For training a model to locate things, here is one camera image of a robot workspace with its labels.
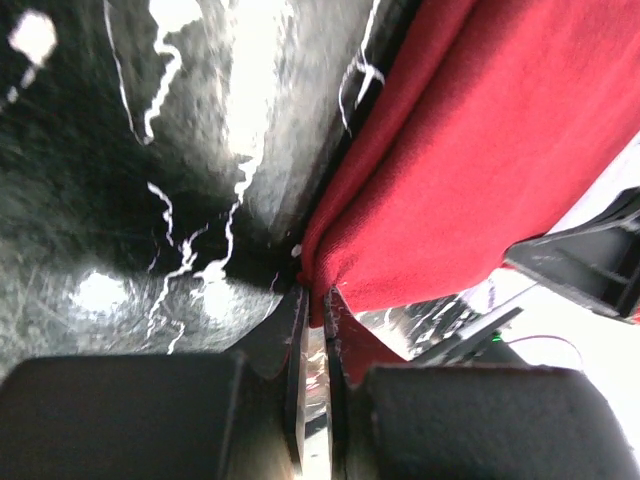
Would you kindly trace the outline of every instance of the black bracket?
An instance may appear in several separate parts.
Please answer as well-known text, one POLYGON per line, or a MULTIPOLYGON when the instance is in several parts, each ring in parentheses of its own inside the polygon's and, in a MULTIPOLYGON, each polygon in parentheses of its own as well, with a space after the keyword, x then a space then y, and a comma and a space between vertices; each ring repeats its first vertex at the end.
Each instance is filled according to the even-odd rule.
POLYGON ((514 245, 506 262, 595 313, 629 320, 640 303, 640 188, 580 227, 514 245))

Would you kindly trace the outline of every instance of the glossy black surface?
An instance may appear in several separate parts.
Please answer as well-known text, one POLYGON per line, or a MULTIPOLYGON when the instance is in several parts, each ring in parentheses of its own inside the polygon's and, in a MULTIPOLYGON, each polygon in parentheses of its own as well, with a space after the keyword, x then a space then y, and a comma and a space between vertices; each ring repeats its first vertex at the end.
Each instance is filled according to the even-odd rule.
POLYGON ((264 319, 415 4, 0 1, 0 376, 264 319))

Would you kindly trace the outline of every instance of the red fabric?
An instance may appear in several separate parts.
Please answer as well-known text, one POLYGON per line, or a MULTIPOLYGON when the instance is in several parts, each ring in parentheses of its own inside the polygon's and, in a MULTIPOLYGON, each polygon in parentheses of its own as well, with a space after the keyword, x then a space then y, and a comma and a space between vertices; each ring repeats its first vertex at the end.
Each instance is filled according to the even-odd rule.
POLYGON ((458 292, 546 232, 640 128, 636 0, 420 7, 302 262, 354 311, 458 292))

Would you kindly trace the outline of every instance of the wire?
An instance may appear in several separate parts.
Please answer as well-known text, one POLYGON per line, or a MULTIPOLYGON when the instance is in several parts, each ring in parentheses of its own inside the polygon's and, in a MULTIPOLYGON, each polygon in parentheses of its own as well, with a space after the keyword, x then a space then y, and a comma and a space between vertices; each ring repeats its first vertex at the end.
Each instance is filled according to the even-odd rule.
POLYGON ((573 342, 567 340, 564 337, 560 337, 559 335, 529 335, 527 337, 516 338, 515 340, 511 340, 510 342, 505 342, 507 345, 511 346, 514 343, 525 342, 527 340, 556 340, 558 342, 562 342, 565 345, 569 345, 573 350, 578 354, 578 358, 580 359, 580 370, 584 373, 584 357, 580 352, 580 349, 575 346, 573 342))

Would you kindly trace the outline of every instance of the cable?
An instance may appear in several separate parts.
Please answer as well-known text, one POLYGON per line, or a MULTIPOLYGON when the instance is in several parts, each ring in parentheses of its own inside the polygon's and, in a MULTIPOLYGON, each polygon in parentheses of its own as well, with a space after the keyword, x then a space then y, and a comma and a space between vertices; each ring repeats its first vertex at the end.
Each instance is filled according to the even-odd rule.
POLYGON ((450 337, 436 343, 411 362, 423 367, 455 362, 461 355, 468 353, 484 338, 490 336, 492 332, 522 313, 520 307, 511 308, 505 312, 506 306, 508 305, 502 305, 468 326, 456 330, 450 337))
POLYGON ((511 340, 510 342, 505 342, 505 343, 511 346, 514 343, 520 343, 527 340, 556 340, 566 345, 569 345, 578 354, 578 358, 580 359, 580 370, 584 373, 584 357, 582 356, 580 349, 576 347, 573 342, 571 342, 570 340, 567 340, 564 337, 560 337, 559 335, 529 335, 527 337, 516 338, 515 340, 511 340))

